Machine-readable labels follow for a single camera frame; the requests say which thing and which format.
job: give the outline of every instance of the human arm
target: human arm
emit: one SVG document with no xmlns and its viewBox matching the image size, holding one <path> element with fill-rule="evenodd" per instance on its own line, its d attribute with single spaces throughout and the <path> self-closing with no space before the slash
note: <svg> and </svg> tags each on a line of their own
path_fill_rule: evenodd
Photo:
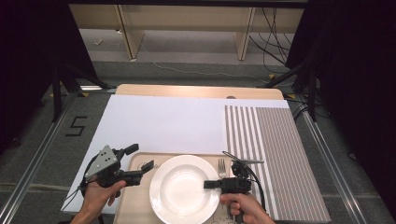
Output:
<svg viewBox="0 0 396 224">
<path fill-rule="evenodd" d="M 94 221 L 100 216 L 107 202 L 108 206 L 114 203 L 117 191 L 125 186 L 126 182 L 123 180 L 108 188 L 102 188 L 96 182 L 90 183 L 85 192 L 81 209 L 71 224 L 88 224 Z"/>
<path fill-rule="evenodd" d="M 231 214 L 234 216 L 239 215 L 240 210 L 244 211 L 243 219 L 247 224 L 275 223 L 250 193 L 222 194 L 220 196 L 220 203 L 230 205 Z"/>
</svg>

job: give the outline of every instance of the gray floor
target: gray floor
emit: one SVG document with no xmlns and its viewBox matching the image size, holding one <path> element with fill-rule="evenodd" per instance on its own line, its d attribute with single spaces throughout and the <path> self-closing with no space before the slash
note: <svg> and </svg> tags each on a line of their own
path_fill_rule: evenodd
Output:
<svg viewBox="0 0 396 224">
<path fill-rule="evenodd" d="M 134 74 L 134 83 L 158 82 L 179 85 L 195 83 L 254 87 L 269 80 L 267 75 L 262 74 L 265 70 L 263 63 L 270 70 L 287 71 L 277 60 L 271 59 L 268 55 L 265 55 L 263 60 L 262 51 L 253 43 L 249 44 L 246 59 L 238 61 L 231 33 L 147 31 L 137 59 L 133 62 L 128 58 L 122 37 L 116 31 L 81 30 L 81 34 L 95 69 L 100 71 L 98 76 L 103 81 L 114 82 L 112 84 L 129 80 L 131 70 L 138 69 L 140 74 Z M 252 36 L 263 45 L 258 34 Z M 94 44 L 97 39 L 102 40 L 101 44 Z M 279 39 L 284 48 L 290 47 L 289 41 L 284 36 L 279 36 Z M 268 50 L 281 57 L 277 48 Z M 268 70 L 265 70 L 265 74 L 277 76 L 277 73 Z M 281 83 L 279 88 L 284 93 L 290 93 L 291 82 L 292 78 Z M 108 98 L 109 94 L 106 93 L 91 93 L 88 97 L 77 98 L 73 103 L 64 124 L 70 124 L 75 116 L 89 115 L 80 124 L 87 126 L 84 134 L 79 138 L 67 138 L 65 135 L 71 132 L 70 129 L 62 129 L 57 134 L 51 150 L 35 177 L 34 184 L 27 192 L 11 223 L 56 223 L 70 218 L 69 215 L 60 212 L 60 208 L 74 179 L 73 174 L 80 166 L 84 148 L 88 148 L 91 142 L 95 125 L 100 121 Z M 37 108 L 25 131 L 20 135 L 20 139 L 23 140 L 22 145 L 10 147 L 0 157 L 1 206 L 12 192 L 15 183 L 20 180 L 50 126 L 49 116 L 53 109 L 51 100 L 49 90 L 43 97 L 43 105 Z M 290 102 L 292 112 L 298 106 L 298 103 Z M 318 126 L 368 222 L 395 223 L 359 163 L 347 156 L 347 143 L 344 142 L 326 108 L 317 107 L 316 112 Z M 299 117 L 296 125 L 319 189 L 331 213 L 332 223 L 352 223 L 304 119 Z M 106 217 L 106 223 L 112 223 L 112 218 Z"/>
</svg>

